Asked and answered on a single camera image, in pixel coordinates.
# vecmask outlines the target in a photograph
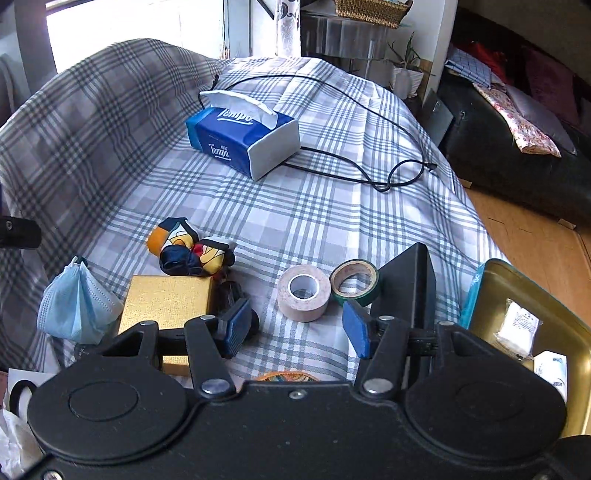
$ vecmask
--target green plant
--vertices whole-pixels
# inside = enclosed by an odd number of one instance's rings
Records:
[[[417,63],[417,62],[420,62],[422,60],[422,58],[419,56],[417,51],[413,48],[413,37],[414,37],[414,32],[410,36],[410,38],[408,39],[407,49],[404,52],[404,57],[402,55],[400,55],[400,53],[398,53],[396,50],[394,50],[394,42],[389,43],[388,47],[390,47],[390,50],[392,50],[394,55],[396,55],[396,58],[398,59],[398,61],[394,61],[394,60],[390,60],[390,59],[386,59],[386,61],[390,62],[395,67],[399,67],[399,68],[406,69],[406,70],[414,70],[415,72],[426,73],[426,71],[423,70]]]

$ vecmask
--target metal screw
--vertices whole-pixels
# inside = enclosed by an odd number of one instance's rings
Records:
[[[230,390],[230,382],[223,378],[210,378],[201,384],[201,390],[208,395],[221,396]]]
[[[54,470],[49,470],[43,474],[43,480],[63,480],[63,477]]]
[[[290,392],[290,398],[292,400],[301,400],[307,394],[308,392],[306,390],[294,390],[293,392]]]
[[[370,395],[382,395],[393,388],[393,383],[385,378],[370,378],[363,382],[363,389]]]

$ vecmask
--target beige tape roll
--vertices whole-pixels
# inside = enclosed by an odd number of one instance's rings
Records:
[[[296,265],[277,282],[277,304],[283,315],[296,322],[312,322],[328,305],[330,280],[319,268]]]

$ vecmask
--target plaid blanket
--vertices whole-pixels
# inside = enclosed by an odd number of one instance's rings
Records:
[[[369,186],[279,167],[253,182],[198,153],[184,121],[197,92],[266,73],[329,82],[398,122],[439,168],[411,186],[382,194]],[[333,89],[306,79],[244,82],[247,93],[300,121],[303,145],[347,156],[377,180],[407,158],[421,158],[408,137]],[[293,161],[347,176],[343,162],[301,152]],[[394,180],[419,166],[405,164]],[[36,331],[46,285],[81,254],[103,285],[124,299],[134,274],[161,274],[145,240],[168,216],[184,216],[207,235],[234,239],[232,276],[252,297],[261,333],[228,362],[250,378],[303,370],[321,379],[353,378],[357,360],[340,307],[316,322],[286,319],[275,284],[287,268],[310,263],[326,274],[342,261],[380,267],[425,243],[437,276],[437,319],[456,320],[479,264],[502,257],[449,164],[391,93],[308,58],[205,58],[155,41],[115,44],[59,74],[0,130],[4,213],[36,220],[36,251],[0,250],[0,367],[56,371],[75,358],[70,342]]]

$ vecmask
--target wooden floor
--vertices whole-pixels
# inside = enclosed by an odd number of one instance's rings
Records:
[[[591,325],[591,232],[474,189],[467,193],[511,263]]]

